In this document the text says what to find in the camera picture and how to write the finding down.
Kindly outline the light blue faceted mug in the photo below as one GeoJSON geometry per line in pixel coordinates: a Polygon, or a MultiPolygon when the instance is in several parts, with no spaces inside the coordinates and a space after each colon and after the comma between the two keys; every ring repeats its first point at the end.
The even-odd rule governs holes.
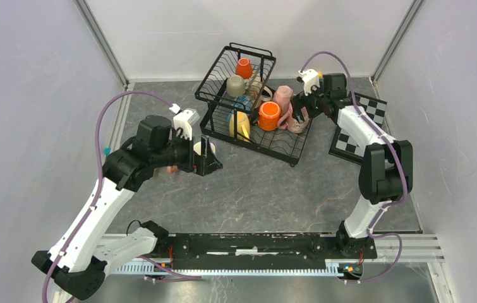
{"type": "MultiPolygon", "coordinates": [[[[211,149],[212,153],[215,155],[216,154],[216,147],[212,142],[210,142],[210,149],[211,149]]],[[[197,155],[202,154],[202,142],[201,141],[199,141],[199,142],[197,142],[193,145],[193,151],[197,155]]]]}

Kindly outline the white patterned mug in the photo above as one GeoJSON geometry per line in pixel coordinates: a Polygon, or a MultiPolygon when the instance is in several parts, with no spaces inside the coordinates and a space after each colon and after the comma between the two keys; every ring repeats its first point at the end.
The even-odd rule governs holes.
{"type": "Polygon", "coordinates": [[[272,101],[274,96],[272,89],[263,84],[262,77],[259,74],[250,80],[249,94],[254,109],[259,108],[264,102],[272,101]]]}

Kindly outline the salmon floral mug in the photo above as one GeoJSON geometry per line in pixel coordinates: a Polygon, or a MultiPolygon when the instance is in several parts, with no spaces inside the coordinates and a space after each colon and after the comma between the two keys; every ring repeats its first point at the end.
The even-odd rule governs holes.
{"type": "Polygon", "coordinates": [[[177,171],[178,171],[178,166],[177,165],[167,167],[167,172],[169,174],[175,174],[177,171]]]}

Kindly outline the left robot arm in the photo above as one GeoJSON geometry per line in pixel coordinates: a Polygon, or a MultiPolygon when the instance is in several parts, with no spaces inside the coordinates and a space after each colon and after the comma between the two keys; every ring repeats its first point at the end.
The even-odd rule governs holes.
{"type": "Polygon", "coordinates": [[[150,253],[161,257],[169,249],[166,229],[153,221],[98,248],[120,209],[149,180],[156,169],[175,166],[205,176],[222,168],[208,136],[193,142],[191,125],[178,117],[151,115],[137,133],[99,163],[94,190],[68,231],[47,251],[37,251],[32,264],[71,299],[93,296],[106,277],[132,259],[150,253]]]}

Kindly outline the checkerboard calibration board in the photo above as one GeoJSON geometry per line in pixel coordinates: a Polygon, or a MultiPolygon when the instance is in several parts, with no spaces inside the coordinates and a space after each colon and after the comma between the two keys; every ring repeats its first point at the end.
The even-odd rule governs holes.
{"type": "MultiPolygon", "coordinates": [[[[382,128],[387,111],[387,102],[361,93],[355,93],[355,97],[361,111],[379,128],[382,128]]],[[[345,122],[343,126],[346,126],[346,128],[337,126],[329,154],[361,165],[366,145],[365,137],[357,134],[358,128],[354,124],[345,122]]]]}

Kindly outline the orange cup top rack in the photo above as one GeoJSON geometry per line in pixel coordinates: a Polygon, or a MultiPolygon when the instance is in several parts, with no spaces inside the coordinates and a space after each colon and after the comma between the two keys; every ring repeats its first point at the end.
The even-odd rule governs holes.
{"type": "Polygon", "coordinates": [[[248,58],[240,58],[237,62],[235,74],[242,77],[244,80],[248,80],[253,75],[253,66],[248,58]]]}

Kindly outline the orange cup lower rack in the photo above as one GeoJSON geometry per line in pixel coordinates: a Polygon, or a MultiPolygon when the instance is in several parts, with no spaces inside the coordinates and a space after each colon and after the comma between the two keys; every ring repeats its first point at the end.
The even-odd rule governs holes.
{"type": "Polygon", "coordinates": [[[281,117],[281,108],[273,101],[264,102],[259,107],[258,125],[264,131],[273,131],[281,117]]]}

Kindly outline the orange cup rack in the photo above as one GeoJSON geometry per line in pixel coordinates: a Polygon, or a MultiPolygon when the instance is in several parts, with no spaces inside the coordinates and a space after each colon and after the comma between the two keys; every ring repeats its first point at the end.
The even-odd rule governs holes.
{"type": "Polygon", "coordinates": [[[242,77],[244,80],[248,80],[253,75],[253,66],[248,58],[240,58],[237,62],[235,74],[242,77]]]}
{"type": "Polygon", "coordinates": [[[281,108],[273,101],[264,102],[259,107],[258,125],[264,131],[273,131],[281,117],[281,108]]]}

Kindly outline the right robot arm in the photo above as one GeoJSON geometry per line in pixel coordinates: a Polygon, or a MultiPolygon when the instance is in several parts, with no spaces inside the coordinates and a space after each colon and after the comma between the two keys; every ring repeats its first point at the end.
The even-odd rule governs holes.
{"type": "Polygon", "coordinates": [[[358,187],[361,196],[352,213],[341,223],[335,250],[354,256],[361,244],[372,239],[376,222],[394,203],[404,200],[411,189],[413,147],[406,140],[387,134],[360,106],[347,89],[342,73],[321,76],[314,69],[298,73],[302,92],[291,98],[293,118],[301,122],[305,109],[310,118],[325,114],[355,140],[363,151],[358,187]]]}

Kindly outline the beige grey mug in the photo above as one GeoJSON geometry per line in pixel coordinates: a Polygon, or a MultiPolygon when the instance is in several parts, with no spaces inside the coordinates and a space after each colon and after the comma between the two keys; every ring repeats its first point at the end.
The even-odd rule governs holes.
{"type": "Polygon", "coordinates": [[[240,97],[248,94],[249,79],[244,79],[242,76],[234,74],[228,77],[226,81],[226,91],[231,97],[240,97]]]}

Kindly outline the blue ribbed mug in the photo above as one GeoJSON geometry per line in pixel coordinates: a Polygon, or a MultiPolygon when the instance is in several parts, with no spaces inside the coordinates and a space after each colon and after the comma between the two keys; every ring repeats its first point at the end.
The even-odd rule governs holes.
{"type": "Polygon", "coordinates": [[[234,100],[234,106],[237,108],[237,124],[243,122],[247,116],[246,110],[251,110],[252,102],[250,98],[246,95],[241,95],[234,100]]]}

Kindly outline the yellow mug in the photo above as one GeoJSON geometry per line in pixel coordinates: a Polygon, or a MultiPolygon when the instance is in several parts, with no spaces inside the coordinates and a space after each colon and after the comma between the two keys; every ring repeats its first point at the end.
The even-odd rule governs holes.
{"type": "Polygon", "coordinates": [[[244,112],[231,112],[228,116],[229,134],[241,141],[250,140],[250,120],[244,112]]]}

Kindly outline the pink faceted mug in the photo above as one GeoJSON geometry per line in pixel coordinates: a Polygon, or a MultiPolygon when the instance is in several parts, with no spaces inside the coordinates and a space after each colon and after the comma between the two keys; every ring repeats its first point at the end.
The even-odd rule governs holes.
{"type": "Polygon", "coordinates": [[[293,89],[287,85],[279,86],[274,93],[273,101],[280,107],[281,115],[284,115],[288,111],[292,95],[293,89]]]}

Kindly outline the pink speckled mug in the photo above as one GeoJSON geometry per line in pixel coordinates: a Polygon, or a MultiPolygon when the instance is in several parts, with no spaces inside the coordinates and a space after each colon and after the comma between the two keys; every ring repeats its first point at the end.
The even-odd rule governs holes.
{"type": "Polygon", "coordinates": [[[308,115],[308,111],[306,107],[301,109],[301,114],[304,117],[303,122],[299,122],[293,116],[293,107],[292,105],[288,106],[287,112],[281,116],[281,118],[277,121],[277,128],[278,129],[286,129],[291,133],[300,134],[302,133],[307,126],[309,125],[310,118],[308,115]]]}

